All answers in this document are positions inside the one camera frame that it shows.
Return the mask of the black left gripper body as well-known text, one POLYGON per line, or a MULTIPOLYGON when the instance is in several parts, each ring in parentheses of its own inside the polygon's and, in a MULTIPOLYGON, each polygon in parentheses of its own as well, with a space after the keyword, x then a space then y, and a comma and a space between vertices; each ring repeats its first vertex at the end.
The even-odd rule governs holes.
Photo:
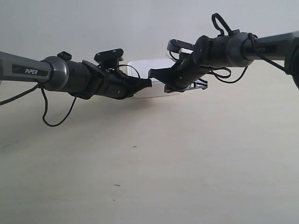
POLYGON ((109 70, 94 95, 113 99, 126 99, 134 95, 138 78, 121 70, 109 70))

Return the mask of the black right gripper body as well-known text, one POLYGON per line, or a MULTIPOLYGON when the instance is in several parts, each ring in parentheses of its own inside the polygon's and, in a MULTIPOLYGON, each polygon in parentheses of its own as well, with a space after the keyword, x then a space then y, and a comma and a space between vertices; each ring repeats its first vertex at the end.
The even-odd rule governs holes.
POLYGON ((177 71, 174 83, 170 85, 173 88, 187 88, 203 75, 210 72, 210 67, 196 64, 192 56, 181 59, 172 68, 177 71))

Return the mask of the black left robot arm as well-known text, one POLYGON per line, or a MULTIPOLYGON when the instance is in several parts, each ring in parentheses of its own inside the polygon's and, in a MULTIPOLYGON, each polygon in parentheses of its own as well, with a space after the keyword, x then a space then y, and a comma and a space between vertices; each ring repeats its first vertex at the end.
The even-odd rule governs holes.
POLYGON ((95 65, 72 61, 65 51, 41 61, 1 52, 0 79, 35 82, 47 91, 66 92, 84 100, 94 95, 123 100, 152 86, 149 78, 128 76, 120 70, 123 53, 123 49, 99 52, 94 56, 95 65))

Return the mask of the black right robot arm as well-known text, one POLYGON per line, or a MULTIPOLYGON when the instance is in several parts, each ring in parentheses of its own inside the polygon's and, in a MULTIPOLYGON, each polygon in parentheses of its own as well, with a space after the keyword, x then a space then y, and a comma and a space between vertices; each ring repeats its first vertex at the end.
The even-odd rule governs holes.
POLYGON ((192 84, 215 70, 247 69, 255 60, 265 61, 290 75, 299 84, 299 33, 257 37, 234 30, 215 38, 200 36, 194 44, 171 39, 167 49, 179 59, 169 68, 150 69, 149 78, 164 84, 165 92, 185 92, 192 84))

